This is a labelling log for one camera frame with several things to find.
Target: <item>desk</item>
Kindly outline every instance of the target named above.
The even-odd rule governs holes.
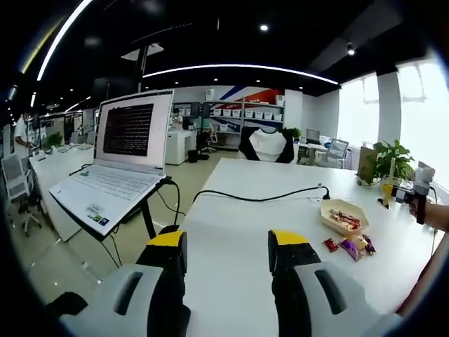
[[[323,151],[323,152],[327,152],[328,149],[326,149],[324,146],[322,145],[317,145],[317,144],[302,144],[302,143],[298,143],[298,147],[306,147],[307,149],[309,149],[309,165],[314,165],[315,162],[315,150],[319,150],[319,151]]]
[[[379,313],[393,312],[429,260],[432,232],[418,225],[406,205],[386,210],[378,187],[360,187],[354,172],[335,168],[221,159],[203,189],[265,198],[323,183],[332,198],[363,208],[365,231],[377,254],[354,261],[343,249],[330,253],[323,240],[340,235],[321,224],[325,191],[255,203],[202,194],[182,222],[187,231],[185,304],[192,310],[188,336],[277,336],[278,321],[268,266],[268,231],[304,235],[322,261],[330,261],[362,284]]]
[[[82,165],[93,161],[93,147],[89,150],[72,148],[65,153],[53,150],[46,158],[37,161],[36,157],[30,157],[29,162],[37,177],[37,183],[43,200],[44,211],[62,240],[67,241],[80,230],[80,227],[65,213],[52,198],[48,189],[69,176],[70,173],[79,170]]]
[[[196,131],[169,131],[166,145],[166,164],[182,164],[187,160],[187,151],[195,149]]]

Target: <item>ceiling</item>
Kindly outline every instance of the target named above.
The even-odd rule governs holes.
[[[422,38],[387,0],[93,0],[58,45],[43,79],[36,82],[46,51],[79,1],[36,2],[27,4],[34,16],[24,29],[6,38],[11,54],[2,63],[6,68],[3,101],[13,84],[18,89],[13,101],[3,102],[0,110],[11,107],[19,114],[33,92],[37,92],[37,106],[58,103],[58,109],[65,110],[91,94],[94,79],[132,76],[135,63],[121,56],[148,44],[158,44],[163,51],[148,56],[145,74],[238,63],[311,72],[338,83],[368,72],[391,71],[395,62],[422,57],[426,51]],[[11,20],[20,21],[20,3],[9,6]],[[267,32],[260,31],[262,23],[269,26]],[[356,48],[352,57],[347,55],[349,40]],[[39,44],[23,74],[23,60]],[[148,77],[143,86],[172,88],[176,81],[178,86],[260,85],[295,90],[301,86],[309,95],[338,88],[297,74],[242,68],[172,72]]]

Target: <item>green plant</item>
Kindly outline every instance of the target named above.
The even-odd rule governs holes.
[[[59,132],[54,133],[53,135],[47,137],[45,139],[45,142],[43,144],[43,148],[44,149],[49,149],[52,146],[60,146],[62,143],[62,136],[60,135]]]
[[[394,162],[394,177],[400,179],[409,179],[413,173],[413,168],[410,166],[410,162],[414,161],[410,156],[410,150],[407,150],[399,144],[396,139],[394,145],[390,145],[387,142],[381,142],[374,144],[374,150],[377,152],[377,158],[368,156],[368,161],[374,165],[374,178],[386,177],[390,173],[391,158],[395,158]]]
[[[278,128],[278,131],[290,133],[293,139],[299,139],[301,137],[301,130],[298,128]]]

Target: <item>white laptop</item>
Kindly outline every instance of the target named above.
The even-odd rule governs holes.
[[[53,186],[50,193],[101,235],[162,178],[174,90],[148,91],[100,105],[93,164]]]

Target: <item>window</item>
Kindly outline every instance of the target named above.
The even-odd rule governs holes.
[[[353,146],[377,142],[379,133],[379,87],[376,74],[342,85],[337,137]]]
[[[435,168],[435,180],[449,188],[449,95],[444,72],[433,59],[398,66],[401,144],[418,161]]]

